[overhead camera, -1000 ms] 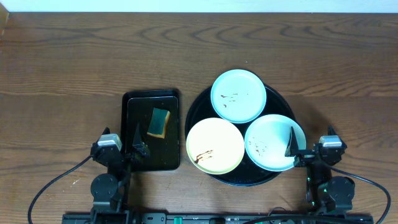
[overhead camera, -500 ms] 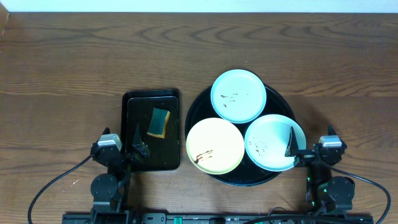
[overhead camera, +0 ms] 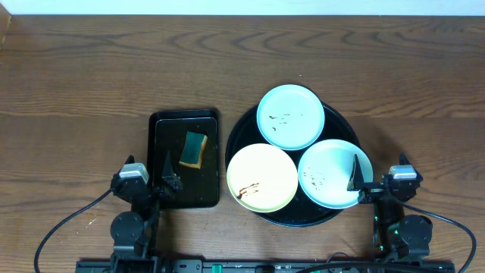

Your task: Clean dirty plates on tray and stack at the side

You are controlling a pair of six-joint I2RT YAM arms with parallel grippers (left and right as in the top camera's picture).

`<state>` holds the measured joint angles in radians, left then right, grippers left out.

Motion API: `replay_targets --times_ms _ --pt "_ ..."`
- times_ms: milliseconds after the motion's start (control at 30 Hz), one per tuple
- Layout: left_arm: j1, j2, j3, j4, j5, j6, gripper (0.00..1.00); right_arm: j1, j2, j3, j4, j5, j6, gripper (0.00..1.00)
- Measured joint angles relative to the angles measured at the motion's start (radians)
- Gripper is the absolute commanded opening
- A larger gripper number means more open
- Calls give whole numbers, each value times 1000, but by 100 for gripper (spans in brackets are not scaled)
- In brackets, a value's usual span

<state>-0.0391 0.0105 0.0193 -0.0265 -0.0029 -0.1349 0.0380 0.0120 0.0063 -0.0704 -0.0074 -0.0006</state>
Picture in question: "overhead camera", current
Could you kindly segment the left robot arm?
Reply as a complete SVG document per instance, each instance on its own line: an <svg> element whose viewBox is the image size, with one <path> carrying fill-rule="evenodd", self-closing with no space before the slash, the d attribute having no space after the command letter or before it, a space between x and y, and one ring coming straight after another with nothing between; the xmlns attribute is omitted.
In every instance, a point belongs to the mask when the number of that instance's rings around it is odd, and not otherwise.
<svg viewBox="0 0 485 273"><path fill-rule="evenodd" d="M174 198L183 185L174 168L171 154L166 154L161 169L162 183L149 185L149 172L142 163L129 156L113 175L113 194L131 204L131 210L120 213L111 223L114 251L110 272L163 272L164 260L155 248L161 202Z"/></svg>

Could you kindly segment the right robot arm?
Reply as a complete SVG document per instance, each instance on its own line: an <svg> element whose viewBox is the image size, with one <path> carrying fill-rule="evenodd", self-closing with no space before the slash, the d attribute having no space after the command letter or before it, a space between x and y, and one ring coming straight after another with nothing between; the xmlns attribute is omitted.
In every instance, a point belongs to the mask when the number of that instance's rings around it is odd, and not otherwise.
<svg viewBox="0 0 485 273"><path fill-rule="evenodd" d="M347 190L358 194L359 204L374 207L374 245L380 247L378 262L420 262L430 253L433 224L420 215L406 215L404 205L416 195L423 177L405 154L380 182L366 182L363 164L353 156Z"/></svg>

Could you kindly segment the yellow plate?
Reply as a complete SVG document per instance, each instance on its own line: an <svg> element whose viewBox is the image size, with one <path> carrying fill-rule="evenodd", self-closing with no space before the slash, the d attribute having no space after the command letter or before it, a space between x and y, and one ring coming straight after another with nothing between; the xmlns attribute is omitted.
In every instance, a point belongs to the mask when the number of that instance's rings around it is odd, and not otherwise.
<svg viewBox="0 0 485 273"><path fill-rule="evenodd" d="M290 203L299 185L295 163L282 149L266 143L242 148L227 167L227 186L244 208L275 212Z"/></svg>

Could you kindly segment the green and yellow sponge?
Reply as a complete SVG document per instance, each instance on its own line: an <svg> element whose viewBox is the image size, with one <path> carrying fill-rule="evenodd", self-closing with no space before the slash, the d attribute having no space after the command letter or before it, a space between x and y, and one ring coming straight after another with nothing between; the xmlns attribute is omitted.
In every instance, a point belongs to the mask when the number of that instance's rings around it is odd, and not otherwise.
<svg viewBox="0 0 485 273"><path fill-rule="evenodd" d="M188 132L180 156L179 164L188 168L200 169L208 137L202 133Z"/></svg>

